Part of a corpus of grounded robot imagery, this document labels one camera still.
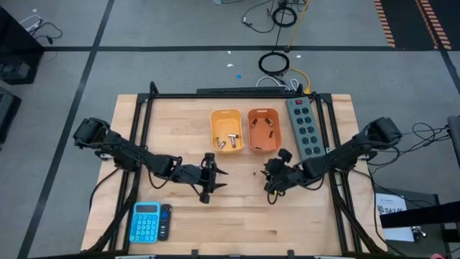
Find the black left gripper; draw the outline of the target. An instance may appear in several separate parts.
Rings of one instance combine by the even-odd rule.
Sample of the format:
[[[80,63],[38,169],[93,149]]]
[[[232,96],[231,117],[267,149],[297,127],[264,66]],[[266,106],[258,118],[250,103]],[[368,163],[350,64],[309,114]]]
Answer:
[[[180,165],[175,171],[175,182],[188,184],[192,187],[201,186],[202,191],[198,193],[199,201],[208,204],[210,193],[213,190],[227,186],[227,183],[216,183],[216,173],[228,175],[225,171],[219,169],[215,163],[215,154],[206,153],[200,165],[185,164]]]

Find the black beam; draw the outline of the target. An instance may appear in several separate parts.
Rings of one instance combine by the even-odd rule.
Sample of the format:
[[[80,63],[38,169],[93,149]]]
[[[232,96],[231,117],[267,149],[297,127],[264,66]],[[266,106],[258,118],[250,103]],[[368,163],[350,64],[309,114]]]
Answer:
[[[383,228],[457,223],[460,222],[460,201],[384,214],[380,217],[380,221]]]

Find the black aluminium frame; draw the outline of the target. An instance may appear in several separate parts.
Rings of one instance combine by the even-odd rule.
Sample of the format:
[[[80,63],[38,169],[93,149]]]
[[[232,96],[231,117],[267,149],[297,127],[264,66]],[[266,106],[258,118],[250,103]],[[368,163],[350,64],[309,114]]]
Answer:
[[[184,163],[199,163],[211,151],[211,112],[238,109],[277,110],[282,146],[295,153],[294,137],[282,96],[260,94],[158,94],[150,118],[145,117],[143,94],[121,95],[116,101],[111,128],[123,137],[145,142],[149,151],[181,156]],[[265,178],[261,171],[270,153],[245,145],[238,153],[217,154],[218,167],[228,173],[218,176],[227,186],[216,190],[208,204],[184,184],[149,180],[140,175],[137,198],[172,206],[170,235],[154,244],[129,244],[127,223],[118,228],[115,247],[131,254],[190,255],[339,255],[341,244],[354,250],[353,232],[348,221],[338,230],[329,181],[311,189],[290,189],[276,204],[267,202]]]

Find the white paper sheet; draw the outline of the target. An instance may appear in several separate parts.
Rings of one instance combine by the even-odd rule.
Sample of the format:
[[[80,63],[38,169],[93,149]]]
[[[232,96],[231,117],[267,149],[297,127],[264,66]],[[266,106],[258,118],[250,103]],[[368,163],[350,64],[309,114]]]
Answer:
[[[382,217],[386,214],[395,212],[403,212],[407,210],[405,200],[399,196],[390,194],[376,194],[377,211]],[[386,228],[383,227],[383,232],[386,240],[415,242],[413,232],[410,227]]]

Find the orange plastic bin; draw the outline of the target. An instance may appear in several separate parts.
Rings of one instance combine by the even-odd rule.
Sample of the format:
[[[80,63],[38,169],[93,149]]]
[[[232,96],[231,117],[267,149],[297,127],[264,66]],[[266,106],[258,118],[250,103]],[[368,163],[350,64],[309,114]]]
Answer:
[[[274,127],[270,127],[265,118],[270,119]],[[252,109],[247,115],[249,123],[249,146],[257,152],[274,152],[278,150],[282,143],[281,127],[279,114],[275,109]],[[255,128],[252,128],[252,121],[257,119]],[[269,138],[270,131],[274,131],[272,138]]]

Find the dark grey case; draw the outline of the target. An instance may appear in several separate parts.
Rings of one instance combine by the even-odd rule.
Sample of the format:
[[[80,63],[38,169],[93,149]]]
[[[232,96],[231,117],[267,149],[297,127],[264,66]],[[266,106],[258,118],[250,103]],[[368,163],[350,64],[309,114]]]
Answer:
[[[0,88],[0,144],[5,143],[21,102],[18,96]]]

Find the blue calculator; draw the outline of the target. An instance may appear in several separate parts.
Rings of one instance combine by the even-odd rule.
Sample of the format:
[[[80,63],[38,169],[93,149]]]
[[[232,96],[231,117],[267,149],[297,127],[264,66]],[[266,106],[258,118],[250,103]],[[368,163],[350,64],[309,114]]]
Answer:
[[[156,243],[160,220],[160,204],[157,202],[137,202],[130,224],[131,243]]]

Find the yellow plastic bin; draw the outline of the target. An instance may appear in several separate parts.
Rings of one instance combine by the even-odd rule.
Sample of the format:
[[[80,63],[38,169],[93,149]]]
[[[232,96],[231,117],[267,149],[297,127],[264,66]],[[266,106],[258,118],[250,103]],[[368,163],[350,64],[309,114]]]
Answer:
[[[238,109],[218,109],[211,112],[211,147],[218,153],[231,154],[238,153],[244,147],[242,131],[242,113]],[[236,148],[232,147],[231,138],[228,134],[238,135],[236,138]],[[216,138],[219,137],[220,143],[226,141],[223,150],[219,150]]]

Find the grey-green power strip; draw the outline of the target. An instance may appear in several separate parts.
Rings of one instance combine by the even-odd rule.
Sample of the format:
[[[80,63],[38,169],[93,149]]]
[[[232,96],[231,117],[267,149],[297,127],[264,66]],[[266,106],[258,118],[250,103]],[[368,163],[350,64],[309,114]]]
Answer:
[[[325,155],[308,97],[285,100],[295,143],[301,160]]]

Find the black flat box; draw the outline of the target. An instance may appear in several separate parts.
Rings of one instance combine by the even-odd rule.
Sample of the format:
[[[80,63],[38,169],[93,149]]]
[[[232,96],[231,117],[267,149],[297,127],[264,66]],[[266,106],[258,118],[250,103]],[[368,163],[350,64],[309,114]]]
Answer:
[[[199,88],[197,94],[287,94],[288,90],[279,86],[236,87],[236,88]]]

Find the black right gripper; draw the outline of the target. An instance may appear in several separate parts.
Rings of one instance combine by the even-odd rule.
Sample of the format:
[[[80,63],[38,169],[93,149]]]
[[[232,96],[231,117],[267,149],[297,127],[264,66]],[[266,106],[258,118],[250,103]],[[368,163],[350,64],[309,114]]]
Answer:
[[[289,151],[282,148],[277,155],[278,158],[270,158],[261,171],[267,181],[264,190],[269,194],[284,193],[297,186],[302,176],[300,170],[288,165],[293,156]]]

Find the black mat orange striped edges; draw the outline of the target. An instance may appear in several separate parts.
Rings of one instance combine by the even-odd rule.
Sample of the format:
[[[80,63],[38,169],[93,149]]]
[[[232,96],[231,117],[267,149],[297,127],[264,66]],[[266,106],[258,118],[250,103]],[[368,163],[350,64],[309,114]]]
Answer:
[[[460,50],[460,0],[374,0],[390,47]]]

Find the black cabinet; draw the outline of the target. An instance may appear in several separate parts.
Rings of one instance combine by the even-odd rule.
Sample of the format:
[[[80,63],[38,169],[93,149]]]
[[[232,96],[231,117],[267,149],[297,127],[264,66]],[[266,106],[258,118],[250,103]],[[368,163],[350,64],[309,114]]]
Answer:
[[[44,48],[0,6],[0,80],[9,85],[35,80]]]

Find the black remote control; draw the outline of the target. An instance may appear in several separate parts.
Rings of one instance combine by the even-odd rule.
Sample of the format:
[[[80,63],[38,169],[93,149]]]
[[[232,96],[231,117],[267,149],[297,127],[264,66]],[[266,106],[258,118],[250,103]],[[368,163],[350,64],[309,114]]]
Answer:
[[[162,204],[159,216],[158,237],[159,241],[167,241],[170,232],[172,207],[169,204]]]

